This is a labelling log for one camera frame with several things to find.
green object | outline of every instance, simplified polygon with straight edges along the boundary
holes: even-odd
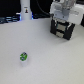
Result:
[[[24,52],[20,55],[20,60],[25,61],[27,59],[27,54]]]

wire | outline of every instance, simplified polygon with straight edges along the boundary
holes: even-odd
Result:
[[[39,5],[39,3],[38,3],[38,0],[36,0],[36,2],[37,2],[37,5],[38,5],[39,9],[41,10],[41,12],[43,12],[44,14],[50,16],[49,13],[47,13],[47,12],[45,12],[45,11],[42,10],[42,8],[40,7],[40,5]]]

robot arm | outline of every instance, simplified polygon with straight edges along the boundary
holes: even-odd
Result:
[[[75,3],[76,0],[53,0],[50,9],[51,33],[70,40],[73,29],[80,25],[84,7]]]

white robot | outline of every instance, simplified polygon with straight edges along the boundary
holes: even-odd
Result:
[[[76,4],[76,0],[53,0],[50,8],[50,32],[70,40],[75,24],[79,25],[84,14],[83,5]],[[21,0],[22,20],[32,19],[30,0]]]

white tabletop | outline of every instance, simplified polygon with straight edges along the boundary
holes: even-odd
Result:
[[[67,41],[50,33],[50,22],[0,24],[0,84],[84,84],[84,28],[76,26]]]

